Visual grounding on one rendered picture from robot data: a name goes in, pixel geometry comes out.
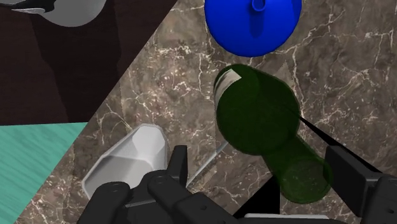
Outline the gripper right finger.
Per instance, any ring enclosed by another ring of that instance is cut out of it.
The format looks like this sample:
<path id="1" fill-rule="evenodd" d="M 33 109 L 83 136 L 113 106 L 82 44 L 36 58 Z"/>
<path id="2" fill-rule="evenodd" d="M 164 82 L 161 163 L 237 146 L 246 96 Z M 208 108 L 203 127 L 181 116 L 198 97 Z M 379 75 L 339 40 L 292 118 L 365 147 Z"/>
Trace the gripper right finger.
<path id="1" fill-rule="evenodd" d="M 397 224 L 397 177 L 369 169 L 364 161 L 339 146 L 328 146 L 334 191 L 360 224 Z"/>

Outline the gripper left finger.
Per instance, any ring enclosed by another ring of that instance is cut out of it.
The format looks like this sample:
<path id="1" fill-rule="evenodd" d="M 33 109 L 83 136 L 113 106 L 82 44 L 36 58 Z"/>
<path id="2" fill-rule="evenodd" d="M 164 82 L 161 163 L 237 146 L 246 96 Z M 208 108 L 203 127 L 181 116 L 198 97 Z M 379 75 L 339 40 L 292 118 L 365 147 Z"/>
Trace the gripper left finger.
<path id="1" fill-rule="evenodd" d="M 76 224 L 233 224 L 233 216 L 203 193 L 186 189 L 187 146 L 174 147 L 166 170 L 96 189 Z"/>

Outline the white faceted cup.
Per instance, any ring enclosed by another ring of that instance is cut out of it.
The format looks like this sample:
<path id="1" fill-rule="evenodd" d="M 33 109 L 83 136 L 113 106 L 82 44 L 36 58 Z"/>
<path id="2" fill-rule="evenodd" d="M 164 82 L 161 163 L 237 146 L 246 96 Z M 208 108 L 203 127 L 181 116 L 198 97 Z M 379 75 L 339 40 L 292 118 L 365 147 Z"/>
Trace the white faceted cup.
<path id="1" fill-rule="evenodd" d="M 167 168 L 168 143 L 161 127 L 141 124 L 104 152 L 83 178 L 88 198 L 104 183 L 123 181 L 134 188 L 151 171 Z"/>

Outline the dark green glass bottle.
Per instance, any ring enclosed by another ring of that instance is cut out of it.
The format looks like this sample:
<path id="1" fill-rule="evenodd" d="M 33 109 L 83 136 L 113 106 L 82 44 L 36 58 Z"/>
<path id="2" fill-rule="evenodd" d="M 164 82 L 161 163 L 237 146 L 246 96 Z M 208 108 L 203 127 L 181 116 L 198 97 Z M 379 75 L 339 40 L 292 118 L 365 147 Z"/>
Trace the dark green glass bottle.
<path id="1" fill-rule="evenodd" d="M 329 192 L 333 174 L 298 135 L 300 105 L 285 82 L 232 64 L 218 73 L 213 92 L 223 138 L 242 153 L 261 156 L 286 199 L 309 204 Z"/>

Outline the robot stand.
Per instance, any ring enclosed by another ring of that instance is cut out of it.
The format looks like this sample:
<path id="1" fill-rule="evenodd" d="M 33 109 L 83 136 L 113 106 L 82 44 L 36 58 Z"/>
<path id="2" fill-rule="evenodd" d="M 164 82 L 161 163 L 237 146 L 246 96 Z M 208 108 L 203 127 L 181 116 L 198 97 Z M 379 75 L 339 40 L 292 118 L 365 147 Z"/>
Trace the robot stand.
<path id="1" fill-rule="evenodd" d="M 0 125 L 87 122 L 177 0 L 0 0 Z"/>

